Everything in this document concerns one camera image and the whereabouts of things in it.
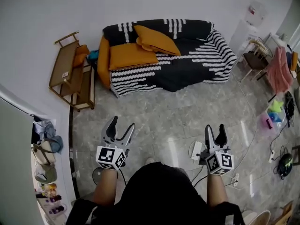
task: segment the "handbag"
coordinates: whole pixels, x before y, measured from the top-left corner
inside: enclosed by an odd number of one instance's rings
[[[50,165],[56,161],[53,155],[55,152],[52,152],[49,141],[44,141],[40,145],[33,144],[32,152],[41,165]]]
[[[55,182],[57,180],[57,173],[55,169],[55,165],[40,165],[42,166],[42,169],[44,170],[44,173],[41,175],[35,174],[34,178],[43,184],[48,184]]]

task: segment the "black and white striped sofa cover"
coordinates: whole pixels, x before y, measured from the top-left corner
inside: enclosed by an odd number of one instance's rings
[[[111,90],[117,97],[157,89],[174,92],[194,83],[228,81],[237,58],[213,23],[185,19],[127,22],[106,27],[104,37],[110,46],[135,43],[135,25],[169,36],[181,56],[156,53],[159,63],[110,71]]]

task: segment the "power cord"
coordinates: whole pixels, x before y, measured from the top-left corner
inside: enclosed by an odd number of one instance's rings
[[[287,124],[288,124],[288,122],[287,122],[287,123],[285,124],[285,126],[281,129],[279,135],[278,135],[277,137],[275,137],[275,138],[271,141],[271,143],[270,143],[270,151],[271,151],[271,153],[273,153],[272,148],[271,148],[271,147],[272,147],[272,143],[273,143],[277,138],[279,138],[281,132],[283,131],[283,129],[286,127]]]
[[[251,146],[251,144],[252,144],[253,141],[254,141],[254,138],[255,138],[255,135],[256,135],[256,132],[257,132],[257,123],[256,123],[256,119],[255,119],[255,118],[256,118],[256,115],[255,115],[255,113],[254,113],[254,111],[253,111],[253,109],[252,109],[252,106],[250,105],[250,103],[249,103],[249,101],[248,101],[248,99],[247,99],[247,97],[246,97],[246,95],[245,95],[245,93],[244,93],[244,91],[243,91],[243,89],[242,89],[242,87],[241,87],[239,81],[235,78],[234,75],[233,75],[233,77],[234,77],[235,81],[237,82],[237,84],[239,85],[240,90],[242,91],[242,93],[243,93],[243,95],[244,95],[244,97],[245,97],[245,99],[246,99],[246,101],[247,101],[247,103],[248,103],[248,105],[249,105],[249,107],[250,107],[250,109],[251,109],[251,112],[252,112],[252,115],[253,115],[253,119],[254,119],[254,122],[255,122],[255,132],[254,132],[252,141],[251,141],[251,143],[249,144],[249,146],[248,146],[248,148],[247,148],[247,151],[246,151],[245,155],[243,156],[242,160],[241,160],[240,163],[235,167],[235,169],[234,169],[234,171],[233,171],[233,174],[234,174],[235,171],[236,171],[236,170],[238,169],[238,167],[240,166],[240,164],[244,161],[244,158],[245,158],[246,155],[248,154],[248,151],[249,151],[249,149],[250,149],[250,146]]]
[[[200,172],[194,177],[194,179],[191,181],[191,183],[193,183],[193,181],[199,176],[199,174],[202,172],[204,165],[202,165],[202,168],[200,170]]]
[[[232,182],[232,183],[229,183],[229,184],[227,184],[227,185],[225,185],[224,187],[227,187],[227,186],[229,186],[229,185],[232,185],[232,184],[234,184],[234,183],[236,183],[236,182],[239,182],[239,181],[234,181],[234,182]]]
[[[277,160],[278,158],[281,159],[282,156],[285,155],[285,154],[287,154],[287,153],[289,153],[289,150],[287,149],[286,146],[283,146],[283,145],[282,145],[282,146],[280,147],[280,155],[279,155],[277,158],[275,158],[275,159],[272,158],[272,160],[275,161],[275,160]],[[274,173],[274,174],[278,174],[278,165],[277,165],[276,167],[274,167],[273,173]]]
[[[96,167],[95,169],[94,169],[94,171],[92,172],[92,179],[93,179],[93,182],[97,185],[97,183],[95,182],[95,179],[94,179],[94,172],[96,171],[96,169],[98,169],[99,167]]]
[[[206,175],[205,177],[201,178],[199,181],[197,181],[196,184],[194,185],[194,187],[196,187],[197,184],[198,184],[200,181],[202,181],[203,179],[205,179],[205,178],[207,178],[207,175]]]
[[[121,174],[122,174],[122,177],[123,177],[123,180],[124,180],[125,186],[127,186],[127,183],[126,183],[126,181],[125,181],[125,177],[124,177],[124,174],[123,174],[122,170],[121,170],[121,169],[119,169],[119,171],[120,171],[120,172],[121,172]]]

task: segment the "white box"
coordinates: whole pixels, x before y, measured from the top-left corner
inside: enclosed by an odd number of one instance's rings
[[[201,148],[202,148],[202,142],[196,141],[195,144],[194,144],[191,159],[199,160],[200,153],[201,153]]]
[[[240,20],[231,40],[229,42],[229,47],[232,49],[233,53],[240,57],[244,52],[247,53],[248,51],[244,51],[247,47],[249,40],[257,39],[258,38],[258,31],[257,28],[251,26],[244,20]]]
[[[121,148],[97,147],[96,162],[102,167],[119,170],[125,161],[126,155]]]
[[[210,174],[222,176],[234,168],[233,155],[216,151],[206,158],[206,165]]]

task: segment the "shelf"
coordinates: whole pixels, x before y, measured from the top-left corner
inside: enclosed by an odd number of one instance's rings
[[[83,64],[80,67],[76,67],[73,69],[71,80],[69,81],[71,86],[68,84],[62,84],[60,89],[60,95],[66,96],[71,95],[76,92],[80,92],[81,84],[83,81]]]
[[[52,88],[60,85],[64,83],[65,79],[67,81],[71,80],[73,60],[76,54],[78,43],[78,41],[75,41],[60,49],[53,67],[49,87]]]
[[[91,66],[84,67],[80,96],[72,96],[72,104],[77,109],[94,106],[94,76],[95,72]]]

